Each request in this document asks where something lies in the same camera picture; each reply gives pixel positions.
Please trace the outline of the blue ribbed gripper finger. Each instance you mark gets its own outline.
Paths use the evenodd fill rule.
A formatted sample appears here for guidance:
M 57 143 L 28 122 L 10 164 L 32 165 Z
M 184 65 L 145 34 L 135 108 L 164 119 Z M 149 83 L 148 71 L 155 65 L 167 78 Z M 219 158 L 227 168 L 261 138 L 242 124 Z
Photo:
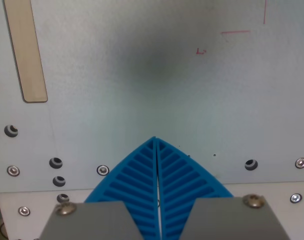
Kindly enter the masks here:
M 156 138 L 116 165 L 83 203 L 57 205 L 42 240 L 159 240 Z
M 156 153 L 162 239 L 289 239 L 264 196 L 233 196 L 191 157 L 159 138 Z

